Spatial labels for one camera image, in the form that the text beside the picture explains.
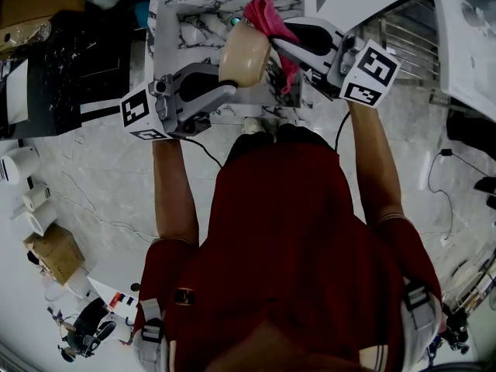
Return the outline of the clear plastic wrap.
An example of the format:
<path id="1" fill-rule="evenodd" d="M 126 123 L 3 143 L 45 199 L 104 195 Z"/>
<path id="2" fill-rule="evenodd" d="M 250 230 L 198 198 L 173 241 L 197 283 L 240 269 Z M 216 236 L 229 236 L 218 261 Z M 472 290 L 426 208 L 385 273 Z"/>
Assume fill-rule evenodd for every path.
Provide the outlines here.
<path id="1" fill-rule="evenodd" d="M 0 50 L 45 41 L 51 33 L 49 18 L 33 19 L 0 29 Z"/>

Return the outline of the red cloth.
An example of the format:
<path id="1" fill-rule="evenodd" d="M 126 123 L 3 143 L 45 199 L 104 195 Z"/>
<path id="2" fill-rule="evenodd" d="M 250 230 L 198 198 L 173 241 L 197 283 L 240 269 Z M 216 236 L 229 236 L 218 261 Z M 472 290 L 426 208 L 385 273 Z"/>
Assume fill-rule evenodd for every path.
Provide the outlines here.
<path id="1" fill-rule="evenodd" d="M 296 35 L 285 25 L 271 0 L 252 0 L 243 10 L 243 16 L 266 37 L 275 36 L 300 43 Z M 281 93 L 286 95 L 293 85 L 295 75 L 298 72 L 298 65 L 281 54 L 279 57 L 282 71 L 286 76 Z"/>

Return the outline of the black bag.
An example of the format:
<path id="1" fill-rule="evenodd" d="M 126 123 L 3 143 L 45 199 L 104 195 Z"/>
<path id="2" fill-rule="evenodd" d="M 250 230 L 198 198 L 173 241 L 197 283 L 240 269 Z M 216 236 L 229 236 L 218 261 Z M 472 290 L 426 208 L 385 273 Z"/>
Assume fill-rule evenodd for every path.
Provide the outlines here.
<path id="1" fill-rule="evenodd" d="M 496 160 L 496 122 L 450 110 L 446 131 L 450 140 L 483 151 Z"/>

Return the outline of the person's left shoe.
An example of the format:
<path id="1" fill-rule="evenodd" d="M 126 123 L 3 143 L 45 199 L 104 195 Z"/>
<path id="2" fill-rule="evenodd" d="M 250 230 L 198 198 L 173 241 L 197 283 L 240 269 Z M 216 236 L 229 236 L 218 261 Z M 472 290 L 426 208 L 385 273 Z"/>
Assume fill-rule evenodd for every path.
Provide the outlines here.
<path id="1" fill-rule="evenodd" d="M 266 129 L 262 121 L 254 117 L 246 117 L 243 122 L 243 133 L 253 135 L 257 133 L 266 133 Z"/>

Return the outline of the white paper roll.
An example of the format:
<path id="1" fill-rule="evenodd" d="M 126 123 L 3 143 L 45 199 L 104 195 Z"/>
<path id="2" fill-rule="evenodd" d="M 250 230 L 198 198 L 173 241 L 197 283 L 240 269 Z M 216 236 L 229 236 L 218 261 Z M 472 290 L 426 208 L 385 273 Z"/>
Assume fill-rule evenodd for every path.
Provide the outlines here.
<path id="1" fill-rule="evenodd" d="M 51 224 L 56 221 L 57 211 L 50 201 L 45 201 L 34 212 L 27 211 L 26 219 L 33 232 L 43 236 Z"/>

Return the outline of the black office chair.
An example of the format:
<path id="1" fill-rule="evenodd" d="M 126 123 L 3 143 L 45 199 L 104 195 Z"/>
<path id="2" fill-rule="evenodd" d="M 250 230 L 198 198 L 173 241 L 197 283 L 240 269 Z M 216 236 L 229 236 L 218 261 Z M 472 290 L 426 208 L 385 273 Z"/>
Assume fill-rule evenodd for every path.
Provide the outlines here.
<path id="1" fill-rule="evenodd" d="M 58 349 L 68 363 L 74 362 L 77 357 L 93 356 L 98 346 L 116 328 L 116 321 L 101 298 L 86 305 L 74 322 L 67 322 L 61 316 L 57 316 L 56 322 L 67 331 L 67 335 L 62 337 L 67 346 L 58 346 Z"/>

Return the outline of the beige bowl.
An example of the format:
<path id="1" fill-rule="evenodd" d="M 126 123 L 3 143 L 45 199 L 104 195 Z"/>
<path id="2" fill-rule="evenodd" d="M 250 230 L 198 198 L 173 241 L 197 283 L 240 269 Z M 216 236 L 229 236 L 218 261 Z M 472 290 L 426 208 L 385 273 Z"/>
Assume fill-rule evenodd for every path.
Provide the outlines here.
<path id="1" fill-rule="evenodd" d="M 233 81 L 240 88 L 258 84 L 270 57 L 271 44 L 267 36 L 245 22 L 230 30 L 222 49 L 219 80 Z"/>

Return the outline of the blue container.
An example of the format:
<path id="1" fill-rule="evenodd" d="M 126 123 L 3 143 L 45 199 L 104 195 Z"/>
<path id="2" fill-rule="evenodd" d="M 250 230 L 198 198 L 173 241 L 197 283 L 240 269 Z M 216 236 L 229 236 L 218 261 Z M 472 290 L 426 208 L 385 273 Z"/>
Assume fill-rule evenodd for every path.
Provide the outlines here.
<path id="1" fill-rule="evenodd" d="M 147 27 L 149 6 L 150 6 L 149 1 L 137 2 L 134 5 L 134 14 L 139 29 Z"/>

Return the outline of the person's right forearm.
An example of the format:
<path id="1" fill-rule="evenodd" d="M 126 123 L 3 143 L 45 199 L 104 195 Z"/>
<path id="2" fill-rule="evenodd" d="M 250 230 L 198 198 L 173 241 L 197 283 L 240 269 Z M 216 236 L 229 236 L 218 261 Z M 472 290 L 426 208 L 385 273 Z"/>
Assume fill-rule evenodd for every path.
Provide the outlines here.
<path id="1" fill-rule="evenodd" d="M 397 168 L 384 127 L 375 108 L 347 103 L 353 127 L 356 178 L 369 226 L 386 215 L 403 215 Z"/>

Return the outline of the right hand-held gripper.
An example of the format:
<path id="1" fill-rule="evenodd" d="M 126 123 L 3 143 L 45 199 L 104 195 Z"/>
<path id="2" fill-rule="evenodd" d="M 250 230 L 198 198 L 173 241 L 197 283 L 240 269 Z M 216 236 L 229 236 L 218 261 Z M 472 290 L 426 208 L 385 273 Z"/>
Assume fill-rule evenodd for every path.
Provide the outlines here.
<path id="1" fill-rule="evenodd" d="M 284 24 L 299 43 L 273 37 L 272 47 L 300 67 L 327 73 L 311 71 L 305 76 L 330 100 L 341 98 L 375 109 L 398 76 L 398 61 L 373 40 L 365 42 L 352 33 L 344 36 L 320 18 L 299 16 Z M 330 67 L 331 50 L 338 52 Z"/>

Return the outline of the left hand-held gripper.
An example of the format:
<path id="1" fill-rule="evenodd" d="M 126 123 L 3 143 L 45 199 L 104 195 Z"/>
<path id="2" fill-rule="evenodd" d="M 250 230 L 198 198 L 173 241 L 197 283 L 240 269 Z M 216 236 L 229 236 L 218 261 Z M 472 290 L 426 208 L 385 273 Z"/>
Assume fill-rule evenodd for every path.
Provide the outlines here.
<path id="1" fill-rule="evenodd" d="M 122 98 L 123 128 L 143 141 L 194 137 L 211 127 L 208 115 L 236 92 L 236 83 L 220 82 L 215 65 L 189 64 L 173 76 L 143 82 Z"/>

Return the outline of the white round appliance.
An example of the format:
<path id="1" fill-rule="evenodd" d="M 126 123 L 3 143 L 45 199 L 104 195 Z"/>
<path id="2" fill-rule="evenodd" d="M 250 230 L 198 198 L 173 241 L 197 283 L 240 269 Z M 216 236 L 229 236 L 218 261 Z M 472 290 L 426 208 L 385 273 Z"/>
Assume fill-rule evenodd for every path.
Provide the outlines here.
<path id="1" fill-rule="evenodd" d="M 0 157 L 0 168 L 7 183 L 17 185 L 40 167 L 40 156 L 32 146 L 10 150 Z"/>

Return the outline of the black marble cabinet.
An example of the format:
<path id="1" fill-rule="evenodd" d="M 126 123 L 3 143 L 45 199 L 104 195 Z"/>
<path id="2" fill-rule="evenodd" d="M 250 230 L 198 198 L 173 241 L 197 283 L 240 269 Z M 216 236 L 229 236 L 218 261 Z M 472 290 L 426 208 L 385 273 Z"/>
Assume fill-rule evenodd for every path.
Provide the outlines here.
<path id="1" fill-rule="evenodd" d="M 129 92 L 132 44 L 143 41 L 129 10 L 59 12 L 45 41 L 21 46 L 0 59 L 0 140 L 58 136 L 81 127 L 81 106 L 111 100 L 118 112 Z M 8 75 L 29 61 L 26 121 L 9 124 Z"/>

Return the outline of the metal rack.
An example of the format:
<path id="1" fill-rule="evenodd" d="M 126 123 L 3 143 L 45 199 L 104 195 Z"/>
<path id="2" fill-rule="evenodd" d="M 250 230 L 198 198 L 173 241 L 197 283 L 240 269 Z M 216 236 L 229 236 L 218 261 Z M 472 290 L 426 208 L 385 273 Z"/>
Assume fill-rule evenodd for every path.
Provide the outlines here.
<path id="1" fill-rule="evenodd" d="M 398 0 L 357 27 L 400 62 L 395 84 L 440 96 L 439 41 L 433 0 Z"/>

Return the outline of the white board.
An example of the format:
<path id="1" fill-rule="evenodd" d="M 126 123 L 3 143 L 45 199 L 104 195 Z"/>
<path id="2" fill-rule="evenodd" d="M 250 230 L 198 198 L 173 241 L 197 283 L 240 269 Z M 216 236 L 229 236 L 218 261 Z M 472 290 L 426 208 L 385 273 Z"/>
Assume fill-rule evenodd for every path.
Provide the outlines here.
<path id="1" fill-rule="evenodd" d="M 24 60 L 7 77 L 6 102 L 9 124 L 26 121 L 28 113 L 27 77 L 29 61 Z"/>

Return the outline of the low white table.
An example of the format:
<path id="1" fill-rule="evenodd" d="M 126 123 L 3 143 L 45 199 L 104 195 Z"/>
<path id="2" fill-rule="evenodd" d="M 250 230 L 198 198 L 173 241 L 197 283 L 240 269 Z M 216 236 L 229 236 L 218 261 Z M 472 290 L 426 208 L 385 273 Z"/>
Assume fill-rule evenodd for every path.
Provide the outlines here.
<path id="1" fill-rule="evenodd" d="M 116 289 L 89 276 L 89 281 L 104 300 L 110 312 L 124 319 L 128 325 L 133 325 L 138 305 L 138 291 L 130 289 Z"/>

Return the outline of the person's red shirt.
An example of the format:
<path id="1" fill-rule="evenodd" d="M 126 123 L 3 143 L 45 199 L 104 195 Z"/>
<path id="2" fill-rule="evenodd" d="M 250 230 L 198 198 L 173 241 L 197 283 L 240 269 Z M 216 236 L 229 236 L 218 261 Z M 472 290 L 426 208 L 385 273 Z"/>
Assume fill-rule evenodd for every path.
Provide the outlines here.
<path id="1" fill-rule="evenodd" d="M 206 370 L 264 323 L 315 357 L 409 372 L 442 318 L 415 227 L 393 214 L 363 223 L 337 154 L 308 143 L 226 164 L 206 241 L 155 242 L 139 298 L 164 313 L 175 372 Z"/>

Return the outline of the white marble sink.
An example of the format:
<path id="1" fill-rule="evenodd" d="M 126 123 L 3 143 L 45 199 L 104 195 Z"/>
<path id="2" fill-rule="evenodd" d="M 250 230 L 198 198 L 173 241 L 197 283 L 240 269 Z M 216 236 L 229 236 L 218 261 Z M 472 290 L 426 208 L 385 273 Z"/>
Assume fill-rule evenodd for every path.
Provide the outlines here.
<path id="1" fill-rule="evenodd" d="M 242 17 L 252 0 L 150 0 L 146 28 L 145 78 L 159 80 L 192 63 L 218 65 L 230 19 Z M 305 14 L 306 0 L 271 0 L 281 17 Z M 270 55 L 262 81 L 241 88 L 234 99 L 211 115 L 213 123 L 240 124 L 247 116 L 285 119 L 301 124 L 309 119 L 314 91 L 303 74 L 283 95 L 285 77 L 279 56 Z"/>

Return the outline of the small cardboard box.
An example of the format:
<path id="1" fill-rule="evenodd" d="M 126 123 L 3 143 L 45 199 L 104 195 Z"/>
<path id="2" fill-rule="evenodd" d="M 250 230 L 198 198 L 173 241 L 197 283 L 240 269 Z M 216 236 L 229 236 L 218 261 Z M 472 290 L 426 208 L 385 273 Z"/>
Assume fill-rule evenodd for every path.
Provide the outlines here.
<path id="1" fill-rule="evenodd" d="M 62 285 L 84 263 L 84 256 L 72 233 L 55 223 L 47 228 L 43 236 L 33 233 L 23 244 Z"/>

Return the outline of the person's left forearm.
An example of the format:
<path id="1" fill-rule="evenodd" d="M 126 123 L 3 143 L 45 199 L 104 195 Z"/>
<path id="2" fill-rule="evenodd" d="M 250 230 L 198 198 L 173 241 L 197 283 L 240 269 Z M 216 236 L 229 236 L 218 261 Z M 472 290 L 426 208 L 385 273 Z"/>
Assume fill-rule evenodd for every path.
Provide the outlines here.
<path id="1" fill-rule="evenodd" d="M 181 239 L 198 247 L 198 218 L 181 143 L 156 140 L 152 154 L 157 233 L 161 239 Z"/>

